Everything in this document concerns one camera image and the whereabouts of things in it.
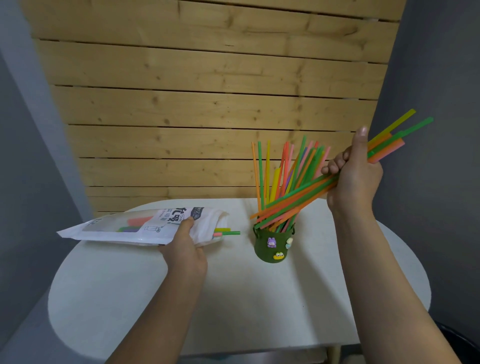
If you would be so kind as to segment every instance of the green bucket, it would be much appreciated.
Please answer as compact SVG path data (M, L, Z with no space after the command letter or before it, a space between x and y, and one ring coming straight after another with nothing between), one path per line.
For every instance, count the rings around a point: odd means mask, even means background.
M267 263L280 263L287 257L291 246L287 240L295 234L295 224L286 232L272 232L267 229L253 228L255 234L255 253Z

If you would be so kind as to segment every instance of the white plastic bag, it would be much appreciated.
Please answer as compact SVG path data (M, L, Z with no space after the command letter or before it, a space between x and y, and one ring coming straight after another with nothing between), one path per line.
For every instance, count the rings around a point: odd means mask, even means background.
M226 228L228 214L211 207L178 207L155 210L121 212L106 215L83 224L58 231L62 238L93 240L141 245L168 244L172 241L182 220L192 216L194 224L190 236L197 245L218 240L215 228Z

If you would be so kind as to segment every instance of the person's arm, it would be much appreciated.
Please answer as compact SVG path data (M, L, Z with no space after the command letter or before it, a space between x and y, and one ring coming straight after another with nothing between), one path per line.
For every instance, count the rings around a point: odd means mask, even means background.
M372 212L382 178L367 162L367 128L323 173L338 173L329 192L340 260L363 353L369 364L460 364L396 261Z
M106 364L177 362L207 272L203 249L189 235L192 226L192 218L182 221L173 241L159 248L167 276Z

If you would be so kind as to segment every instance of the left hand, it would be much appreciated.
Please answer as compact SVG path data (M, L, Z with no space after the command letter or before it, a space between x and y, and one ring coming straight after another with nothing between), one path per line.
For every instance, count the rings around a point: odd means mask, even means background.
M207 273L207 259L203 248L195 247L190 237L193 223L192 217L183 220L172 242L159 246L158 249L162 253L169 271L181 270L204 278Z

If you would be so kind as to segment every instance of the table leg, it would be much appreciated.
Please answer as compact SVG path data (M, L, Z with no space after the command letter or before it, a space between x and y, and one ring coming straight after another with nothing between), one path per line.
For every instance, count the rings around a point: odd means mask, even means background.
M340 353L342 347L340 345L329 346L327 348L327 364L339 364L340 363Z

